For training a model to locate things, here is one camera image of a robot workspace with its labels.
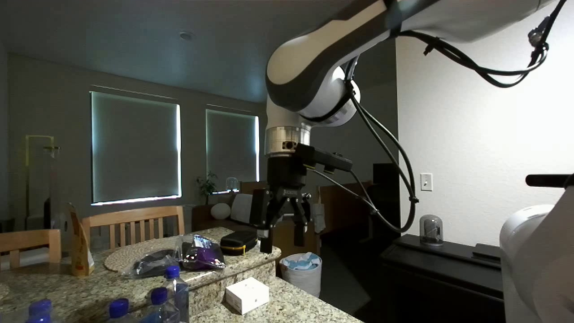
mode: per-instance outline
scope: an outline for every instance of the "wall outlet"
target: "wall outlet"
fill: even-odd
[[[434,175],[433,175],[433,171],[422,171],[420,173],[420,189],[422,191],[433,191],[434,189]]]

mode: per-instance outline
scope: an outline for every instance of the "chair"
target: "chair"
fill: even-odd
[[[178,234],[185,234],[183,206],[149,206],[97,213],[83,218],[83,227],[88,245],[94,227],[108,227],[110,249],[115,249],[119,245],[165,236],[165,218],[176,218]]]
[[[27,229],[0,232],[0,252],[9,254],[9,267],[20,267],[25,259],[20,250],[49,247],[49,263],[61,261],[61,231],[59,229]]]

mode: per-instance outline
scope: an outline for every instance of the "dining table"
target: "dining table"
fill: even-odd
[[[189,232],[219,241],[232,232],[228,227],[210,227]],[[92,252],[90,274],[72,274],[72,263],[38,263],[0,270],[0,320],[25,320],[33,301],[49,297],[52,317],[58,323],[97,323],[108,319],[111,299],[128,297],[131,317],[146,310],[149,290],[165,284],[164,276],[137,277],[133,259],[187,236],[165,236]],[[325,302],[318,295],[298,288],[277,276],[282,249],[262,252],[251,247],[244,254],[224,254],[223,268],[181,270],[190,284],[190,320],[359,320],[354,315]],[[269,286],[269,301],[259,308],[239,313],[224,301],[228,284],[257,277]]]

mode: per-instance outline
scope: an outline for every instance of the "plastic bottle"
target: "plastic bottle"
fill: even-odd
[[[190,284],[180,276],[180,263],[165,267],[167,288],[171,299],[180,311],[180,323],[190,320]]]
[[[140,323],[178,323],[178,310],[169,302],[169,288],[156,286],[151,290],[151,304]]]
[[[40,299],[29,304],[29,317],[27,323],[54,323],[52,320],[52,301]]]
[[[108,304],[108,323],[129,323],[129,299],[117,297]]]

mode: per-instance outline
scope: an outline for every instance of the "small white box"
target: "small white box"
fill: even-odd
[[[246,313],[269,301],[269,286],[255,277],[246,277],[226,286],[226,301]]]

